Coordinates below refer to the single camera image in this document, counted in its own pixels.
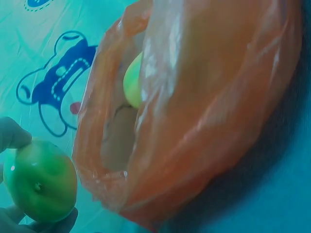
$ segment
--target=orange plastic bag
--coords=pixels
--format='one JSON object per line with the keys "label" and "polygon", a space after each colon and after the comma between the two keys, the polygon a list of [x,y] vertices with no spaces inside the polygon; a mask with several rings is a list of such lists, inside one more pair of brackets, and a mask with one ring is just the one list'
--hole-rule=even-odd
{"label": "orange plastic bag", "polygon": [[[73,159],[83,185],[156,230],[254,144],[300,49],[298,0],[127,7],[101,41],[79,113]],[[141,50],[137,111],[122,80]]]}

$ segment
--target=teal fabric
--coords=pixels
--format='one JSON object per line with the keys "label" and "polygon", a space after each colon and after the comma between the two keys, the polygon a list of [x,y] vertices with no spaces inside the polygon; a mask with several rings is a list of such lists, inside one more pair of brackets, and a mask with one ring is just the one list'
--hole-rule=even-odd
{"label": "teal fabric", "polygon": [[311,232],[311,2],[295,77],[258,143],[162,232]]}

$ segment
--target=finger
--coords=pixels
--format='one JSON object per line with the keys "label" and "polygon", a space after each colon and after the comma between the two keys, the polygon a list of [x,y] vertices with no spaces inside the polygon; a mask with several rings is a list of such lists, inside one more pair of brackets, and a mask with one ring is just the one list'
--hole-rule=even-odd
{"label": "finger", "polygon": [[10,117],[0,118],[0,152],[7,148],[21,148],[31,143],[32,136]]}
{"label": "finger", "polygon": [[3,164],[0,164],[0,183],[3,182]]}
{"label": "finger", "polygon": [[49,230],[44,233],[69,233],[73,228],[78,217],[78,210],[76,208],[73,209],[71,214],[65,218],[64,220],[57,222],[54,226],[52,226]]}
{"label": "finger", "polygon": [[16,224],[19,224],[25,217],[24,212],[22,212],[17,206],[12,205],[5,209],[6,215]]}
{"label": "finger", "polygon": [[41,232],[45,232],[46,230],[50,229],[52,225],[53,225],[52,223],[33,222],[29,225],[22,225],[22,226],[32,230],[33,232],[41,233]]}

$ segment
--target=cartoon bear print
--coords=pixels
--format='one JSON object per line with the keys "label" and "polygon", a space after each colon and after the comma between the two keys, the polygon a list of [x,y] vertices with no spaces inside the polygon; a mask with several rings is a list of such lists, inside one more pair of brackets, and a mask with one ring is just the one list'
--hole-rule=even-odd
{"label": "cartoon bear print", "polygon": [[25,75],[18,83],[16,97],[26,105],[38,105],[46,129],[62,137],[76,130],[84,88],[97,46],[89,46],[77,31],[63,33],[54,45],[47,63]]}

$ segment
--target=apple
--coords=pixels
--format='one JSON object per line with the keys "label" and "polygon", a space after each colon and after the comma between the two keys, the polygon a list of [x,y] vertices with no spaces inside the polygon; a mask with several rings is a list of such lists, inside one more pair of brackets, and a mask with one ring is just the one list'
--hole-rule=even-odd
{"label": "apple", "polygon": [[141,104],[141,95],[139,87],[139,72],[142,53],[140,53],[128,67],[124,79],[123,89],[127,101],[134,108],[139,108]]}
{"label": "apple", "polygon": [[3,181],[13,202],[38,222],[58,222],[73,210],[77,175],[71,159],[48,141],[32,143],[9,153]]}

